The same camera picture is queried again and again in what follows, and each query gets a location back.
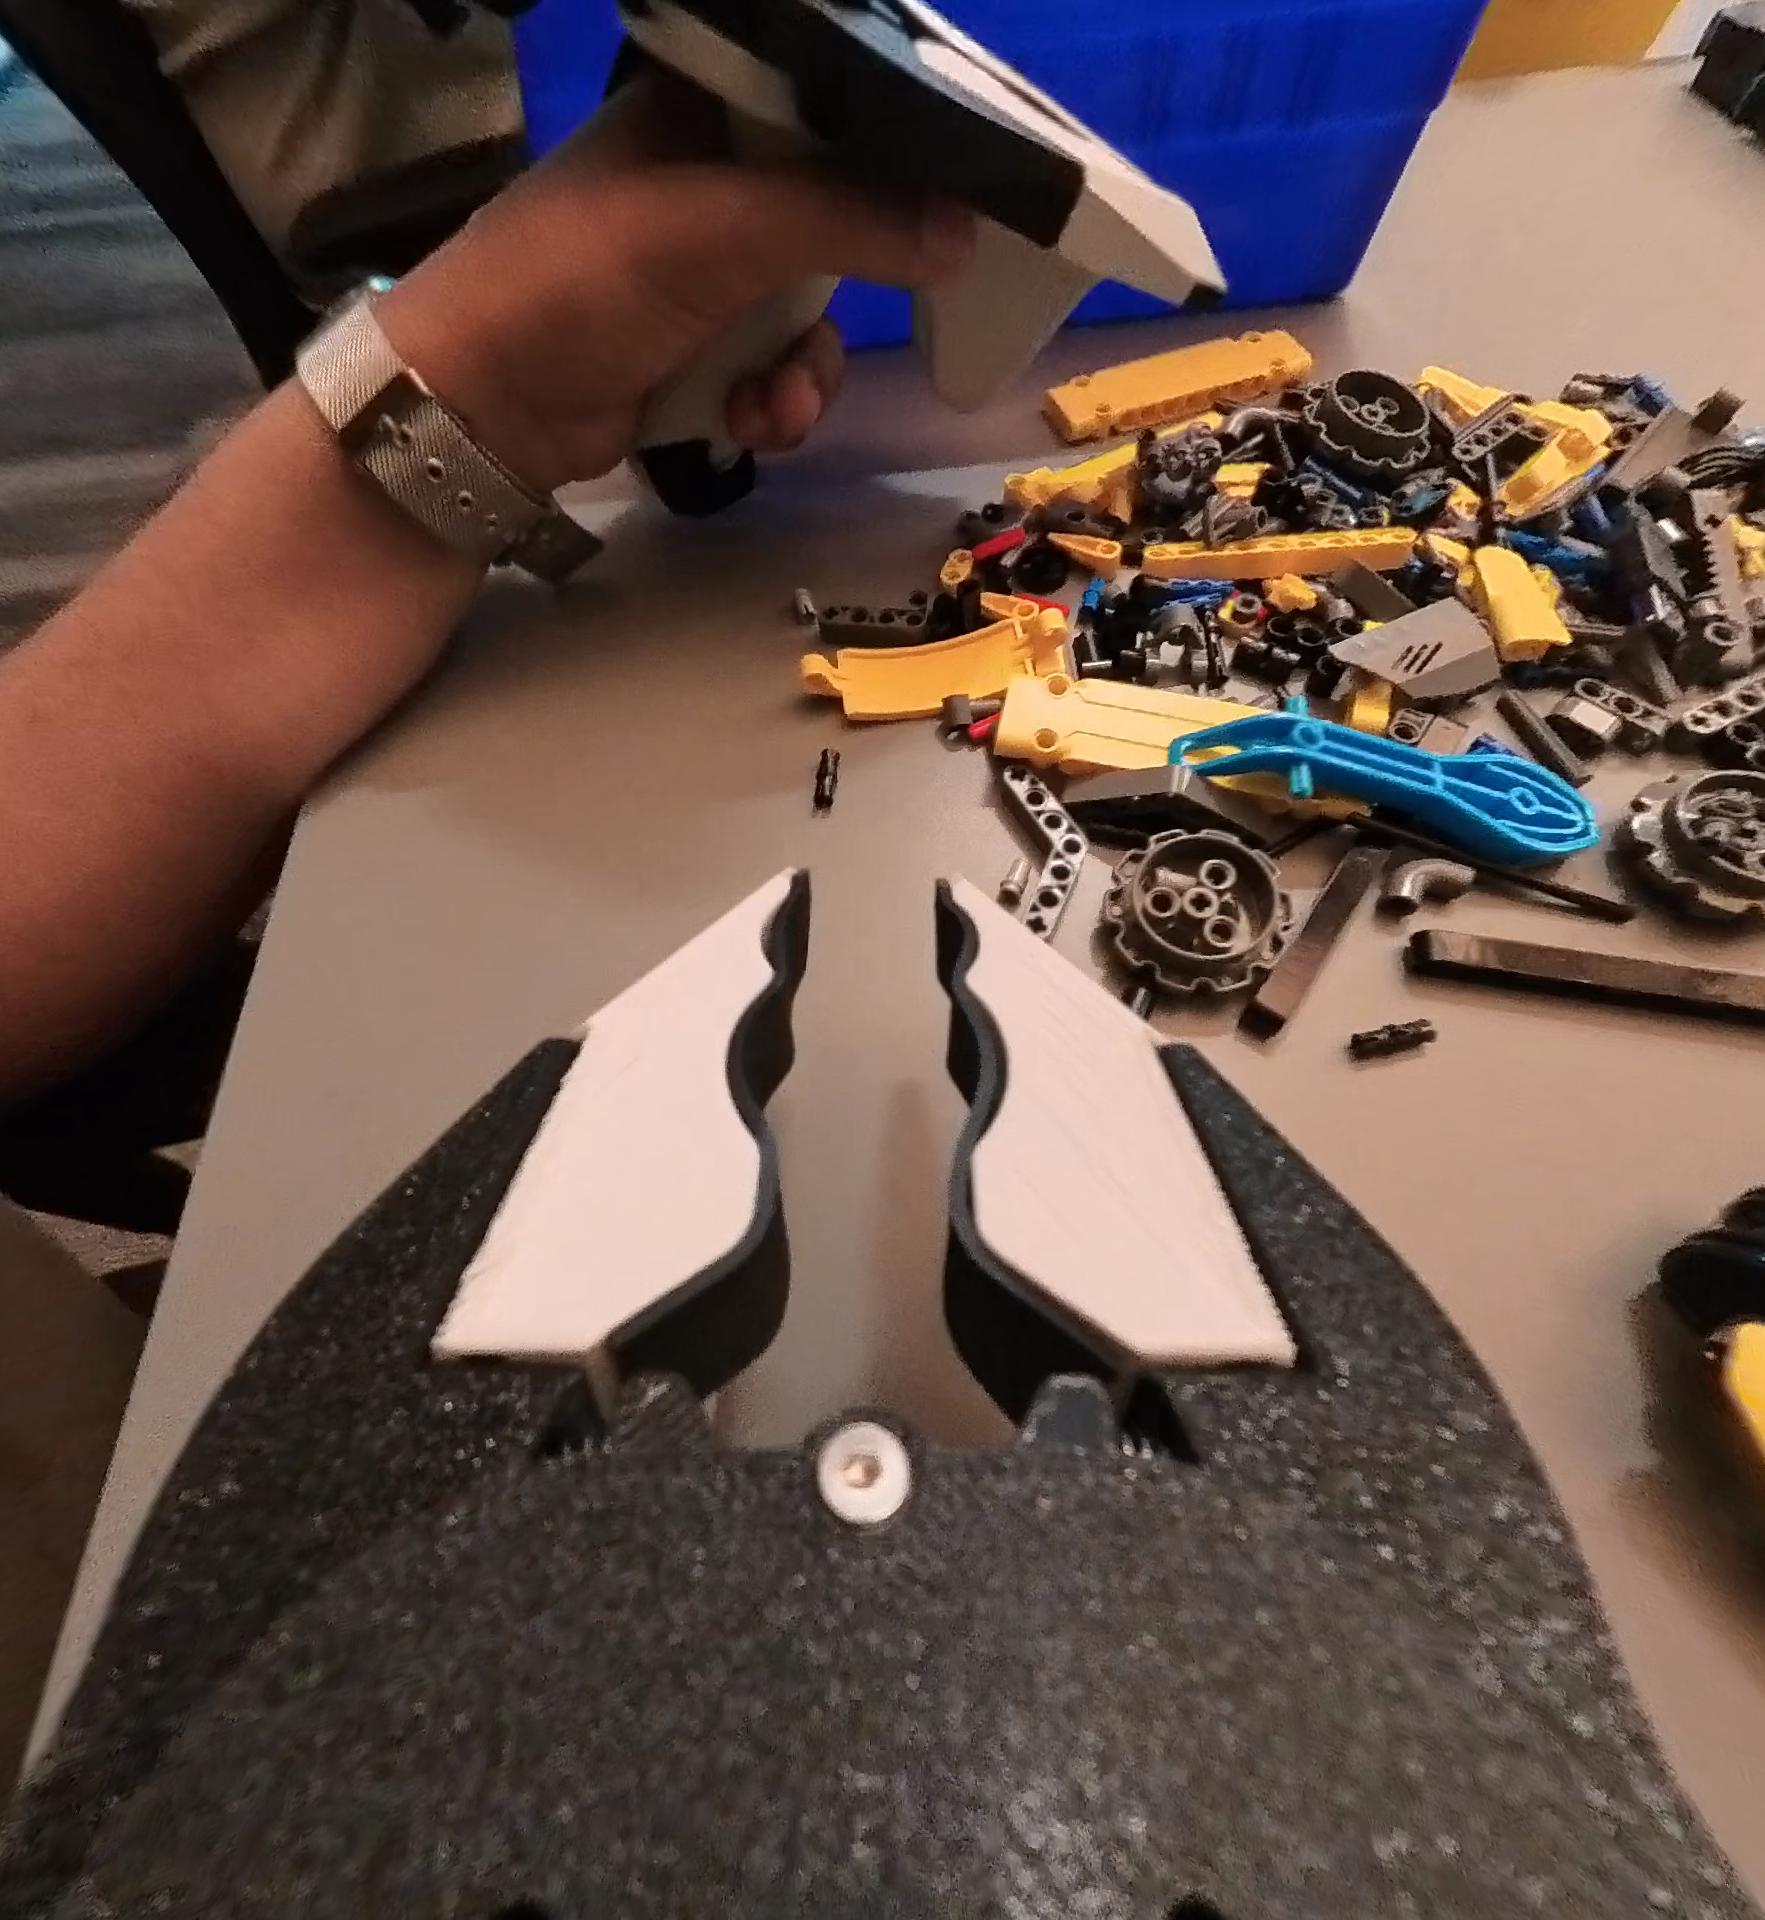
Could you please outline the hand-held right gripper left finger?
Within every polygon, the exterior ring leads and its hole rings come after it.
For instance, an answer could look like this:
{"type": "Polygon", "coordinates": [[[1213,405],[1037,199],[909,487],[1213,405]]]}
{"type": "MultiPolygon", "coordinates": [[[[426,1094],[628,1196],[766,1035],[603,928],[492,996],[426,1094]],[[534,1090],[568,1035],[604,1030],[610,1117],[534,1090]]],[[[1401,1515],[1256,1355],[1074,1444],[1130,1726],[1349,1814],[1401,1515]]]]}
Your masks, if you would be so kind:
{"type": "Polygon", "coordinates": [[[809,926],[809,875],[781,871],[581,1024],[439,1362],[569,1367],[612,1411],[630,1376],[711,1398],[772,1346],[791,1253],[766,1107],[809,926]]]}

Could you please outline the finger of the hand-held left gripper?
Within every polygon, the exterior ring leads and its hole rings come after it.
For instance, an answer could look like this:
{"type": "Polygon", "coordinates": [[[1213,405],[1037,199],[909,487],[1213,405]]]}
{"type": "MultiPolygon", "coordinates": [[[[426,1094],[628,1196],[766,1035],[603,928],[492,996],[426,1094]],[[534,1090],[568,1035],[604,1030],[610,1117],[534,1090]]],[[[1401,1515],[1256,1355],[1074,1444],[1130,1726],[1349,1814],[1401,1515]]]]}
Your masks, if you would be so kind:
{"type": "Polygon", "coordinates": [[[1092,280],[1115,280],[1169,305],[1206,308],[1229,282],[1194,205],[1151,179],[1040,83],[929,5],[903,5],[923,71],[973,105],[1010,123],[1061,171],[1046,189],[1064,209],[991,212],[996,227],[1092,280]]]}

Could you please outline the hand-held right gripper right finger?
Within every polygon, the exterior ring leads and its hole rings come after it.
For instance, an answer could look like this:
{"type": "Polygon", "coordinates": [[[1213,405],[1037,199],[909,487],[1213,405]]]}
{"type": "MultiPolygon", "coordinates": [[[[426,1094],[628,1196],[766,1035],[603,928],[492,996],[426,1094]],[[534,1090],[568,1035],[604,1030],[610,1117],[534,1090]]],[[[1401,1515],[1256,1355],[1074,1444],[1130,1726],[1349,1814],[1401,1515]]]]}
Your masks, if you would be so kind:
{"type": "Polygon", "coordinates": [[[970,881],[938,881],[934,917],[966,1101],[944,1313],[994,1407],[1018,1426],[1061,1374],[1129,1407],[1151,1379],[1297,1364],[1177,1088],[1189,1052],[970,881]]]}

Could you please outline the dark grey toothed wheel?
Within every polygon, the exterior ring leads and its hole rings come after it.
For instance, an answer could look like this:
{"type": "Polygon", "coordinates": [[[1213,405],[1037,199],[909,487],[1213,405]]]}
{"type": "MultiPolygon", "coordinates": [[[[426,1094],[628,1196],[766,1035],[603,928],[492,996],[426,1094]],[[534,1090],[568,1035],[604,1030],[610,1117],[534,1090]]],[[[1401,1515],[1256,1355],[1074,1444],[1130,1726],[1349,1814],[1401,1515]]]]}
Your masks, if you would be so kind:
{"type": "Polygon", "coordinates": [[[1118,962],[1172,995],[1259,983],[1296,931],[1279,865],[1231,831],[1172,830],[1129,852],[1101,901],[1118,962]]]}

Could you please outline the pile of toy brick pieces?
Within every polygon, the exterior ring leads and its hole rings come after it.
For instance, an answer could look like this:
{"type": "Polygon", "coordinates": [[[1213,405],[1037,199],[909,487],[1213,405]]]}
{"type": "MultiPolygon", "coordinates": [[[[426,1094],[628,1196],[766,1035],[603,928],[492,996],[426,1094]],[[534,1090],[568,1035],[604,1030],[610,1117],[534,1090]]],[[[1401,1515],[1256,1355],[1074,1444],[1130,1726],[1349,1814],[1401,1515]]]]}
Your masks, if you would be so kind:
{"type": "Polygon", "coordinates": [[[1297,709],[1438,755],[1507,752],[1575,785],[1600,843],[1521,869],[1279,778],[1158,766],[1068,780],[991,752],[1002,697],[950,697],[1033,850],[998,900],[1040,940],[1099,849],[1095,943],[1129,1007],[1223,1003],[1281,1035],[1365,908],[1403,923],[1495,892],[1600,926],[1643,908],[1765,931],[1765,428],[1643,375],[1553,397],[1426,367],[1319,375],[1192,420],[1065,443],[957,521],[895,605],[793,593],[807,652],[975,634],[1020,603],[1068,616],[1072,679],[1297,709]],[[1268,852],[1296,931],[1259,983],[1172,995],[1101,926],[1120,860],[1172,830],[1268,852]]]}

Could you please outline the person's left forearm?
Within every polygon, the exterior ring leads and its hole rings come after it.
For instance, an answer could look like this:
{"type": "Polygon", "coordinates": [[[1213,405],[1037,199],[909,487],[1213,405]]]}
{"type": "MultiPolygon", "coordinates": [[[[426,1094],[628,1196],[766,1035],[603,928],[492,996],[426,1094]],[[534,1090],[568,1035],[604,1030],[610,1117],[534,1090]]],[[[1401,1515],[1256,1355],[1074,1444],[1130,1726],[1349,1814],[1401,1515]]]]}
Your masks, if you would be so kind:
{"type": "Polygon", "coordinates": [[[103,1057],[247,921],[308,793],[483,582],[286,386],[0,660],[0,1113],[103,1057]]]}

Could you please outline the person's left hand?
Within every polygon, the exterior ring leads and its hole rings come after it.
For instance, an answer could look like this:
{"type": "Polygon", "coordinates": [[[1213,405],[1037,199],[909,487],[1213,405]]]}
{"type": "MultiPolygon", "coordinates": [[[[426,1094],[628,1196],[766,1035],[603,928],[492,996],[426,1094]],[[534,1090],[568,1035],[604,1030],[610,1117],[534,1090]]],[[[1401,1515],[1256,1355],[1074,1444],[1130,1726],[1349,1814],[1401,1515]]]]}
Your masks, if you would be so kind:
{"type": "Polygon", "coordinates": [[[379,304],[402,360],[536,492],[616,467],[656,391],[764,301],[821,277],[917,291],[975,250],[966,208],[725,158],[721,121],[672,75],[630,80],[379,304]]]}

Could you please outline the blue plastic storage bin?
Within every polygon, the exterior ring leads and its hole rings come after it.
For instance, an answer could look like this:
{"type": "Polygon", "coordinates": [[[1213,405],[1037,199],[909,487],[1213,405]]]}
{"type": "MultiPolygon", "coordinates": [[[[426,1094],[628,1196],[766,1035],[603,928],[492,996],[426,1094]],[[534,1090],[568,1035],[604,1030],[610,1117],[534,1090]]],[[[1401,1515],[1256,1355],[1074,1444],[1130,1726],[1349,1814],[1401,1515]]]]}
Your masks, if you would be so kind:
{"type": "Polygon", "coordinates": [[[1482,5],[938,2],[1194,205],[1229,311],[1346,288],[1482,5]]]}

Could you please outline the yellow flat brick panel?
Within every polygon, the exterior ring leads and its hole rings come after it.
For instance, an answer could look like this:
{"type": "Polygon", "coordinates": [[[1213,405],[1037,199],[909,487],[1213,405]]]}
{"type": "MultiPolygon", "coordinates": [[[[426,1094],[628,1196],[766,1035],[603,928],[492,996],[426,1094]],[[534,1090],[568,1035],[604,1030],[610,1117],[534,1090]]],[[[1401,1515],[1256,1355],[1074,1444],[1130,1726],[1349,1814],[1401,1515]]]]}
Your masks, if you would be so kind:
{"type": "Polygon", "coordinates": [[[1146,773],[1166,766],[1167,748],[1256,707],[1064,674],[1010,682],[991,739],[991,752],[1068,780],[1146,773]]]}
{"type": "Polygon", "coordinates": [[[1270,397],[1310,373],[1314,354],[1293,334],[1244,331],[1079,375],[1042,397],[1042,413],[1064,443],[1087,443],[1270,397]]]}

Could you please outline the yellow plastic bin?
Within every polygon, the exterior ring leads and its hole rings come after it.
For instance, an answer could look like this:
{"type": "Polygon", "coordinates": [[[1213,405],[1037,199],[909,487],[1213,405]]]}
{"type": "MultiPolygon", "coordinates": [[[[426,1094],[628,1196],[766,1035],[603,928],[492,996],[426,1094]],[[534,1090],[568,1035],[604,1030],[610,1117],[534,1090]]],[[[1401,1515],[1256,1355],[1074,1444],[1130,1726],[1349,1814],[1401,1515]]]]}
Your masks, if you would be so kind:
{"type": "Polygon", "coordinates": [[[1684,2],[1489,2],[1455,83],[1642,63],[1684,2]]]}

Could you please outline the yellow curved brick panel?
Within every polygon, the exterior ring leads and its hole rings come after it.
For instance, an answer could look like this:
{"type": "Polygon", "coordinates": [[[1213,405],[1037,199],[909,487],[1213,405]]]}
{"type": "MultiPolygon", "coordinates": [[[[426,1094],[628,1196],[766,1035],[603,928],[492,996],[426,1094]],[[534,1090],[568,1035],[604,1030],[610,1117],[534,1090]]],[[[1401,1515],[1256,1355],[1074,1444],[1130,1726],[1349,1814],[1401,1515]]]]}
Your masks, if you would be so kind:
{"type": "Polygon", "coordinates": [[[834,701],[853,725],[936,718],[950,697],[998,699],[1025,677],[1068,671],[1069,625],[1055,606],[1018,612],[975,634],[913,647],[842,649],[800,660],[802,690],[834,701]]]}

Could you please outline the cyan brick separator tool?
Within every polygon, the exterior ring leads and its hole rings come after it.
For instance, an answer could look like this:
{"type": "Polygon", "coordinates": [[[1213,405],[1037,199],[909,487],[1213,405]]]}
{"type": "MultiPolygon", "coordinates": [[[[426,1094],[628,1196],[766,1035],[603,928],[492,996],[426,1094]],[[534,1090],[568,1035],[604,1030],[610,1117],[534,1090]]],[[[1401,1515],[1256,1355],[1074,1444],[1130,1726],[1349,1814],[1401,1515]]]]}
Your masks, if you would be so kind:
{"type": "Polygon", "coordinates": [[[1272,709],[1177,737],[1172,766],[1206,780],[1279,778],[1296,800],[1338,798],[1498,865],[1542,869],[1600,843],[1591,802],[1517,755],[1438,755],[1297,709],[1272,709]]]}

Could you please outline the long black brick beam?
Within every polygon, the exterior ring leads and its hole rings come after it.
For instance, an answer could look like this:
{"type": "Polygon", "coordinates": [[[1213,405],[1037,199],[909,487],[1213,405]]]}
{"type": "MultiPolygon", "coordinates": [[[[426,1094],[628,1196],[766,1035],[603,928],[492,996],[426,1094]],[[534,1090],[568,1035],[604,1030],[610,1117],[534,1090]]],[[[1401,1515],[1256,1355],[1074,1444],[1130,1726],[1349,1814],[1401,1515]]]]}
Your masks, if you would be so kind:
{"type": "Polygon", "coordinates": [[[1765,974],[1422,929],[1401,947],[1408,974],[1693,1021],[1765,1030],[1765,974]]]}

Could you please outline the silver mesh wristwatch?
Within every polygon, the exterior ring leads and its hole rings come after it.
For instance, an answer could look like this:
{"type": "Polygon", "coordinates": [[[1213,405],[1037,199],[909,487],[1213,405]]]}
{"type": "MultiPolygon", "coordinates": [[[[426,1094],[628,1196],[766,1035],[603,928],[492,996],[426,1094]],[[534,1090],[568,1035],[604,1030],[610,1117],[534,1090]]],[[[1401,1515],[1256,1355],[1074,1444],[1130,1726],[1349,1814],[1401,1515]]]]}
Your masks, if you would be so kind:
{"type": "Polygon", "coordinates": [[[536,492],[430,388],[375,311],[393,288],[369,277],[297,349],[296,380],[341,455],[439,546],[484,568],[568,582],[603,541],[553,492],[536,492]]]}

